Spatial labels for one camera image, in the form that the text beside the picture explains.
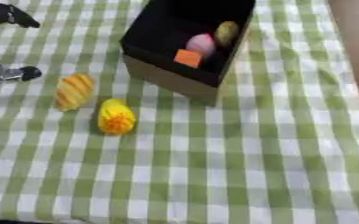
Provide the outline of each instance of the striped egg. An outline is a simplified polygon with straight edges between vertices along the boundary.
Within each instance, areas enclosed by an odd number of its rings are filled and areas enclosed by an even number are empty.
[[[61,111],[78,109],[88,102],[93,91],[94,81],[89,75],[71,74],[60,79],[55,95],[55,105]]]
[[[206,59],[215,51],[215,43],[209,34],[199,34],[187,41],[187,50],[198,52]]]
[[[98,127],[107,135],[123,135],[133,129],[133,112],[122,101],[108,99],[99,110]]]

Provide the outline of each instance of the green checkered tablecloth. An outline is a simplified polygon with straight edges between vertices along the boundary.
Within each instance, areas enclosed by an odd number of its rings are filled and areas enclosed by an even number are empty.
[[[359,94],[327,0],[258,0],[215,108],[128,75],[118,40],[142,0],[10,2],[42,26],[0,26],[0,62],[44,77],[0,87],[0,219],[359,223]],[[95,97],[61,113],[75,72]],[[126,136],[96,129],[110,97],[137,116]]]

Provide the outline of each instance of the yellow fluffy ball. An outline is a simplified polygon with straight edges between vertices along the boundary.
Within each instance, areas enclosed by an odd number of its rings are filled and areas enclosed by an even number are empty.
[[[238,25],[233,21],[221,23],[215,32],[215,40],[219,46],[227,47],[236,38],[239,32]]]
[[[88,102],[93,91],[94,81],[84,73],[76,73],[62,78],[55,95],[56,107],[61,111],[77,109]]]
[[[99,129],[108,135],[123,135],[133,129],[133,112],[117,99],[105,101],[99,110]]]

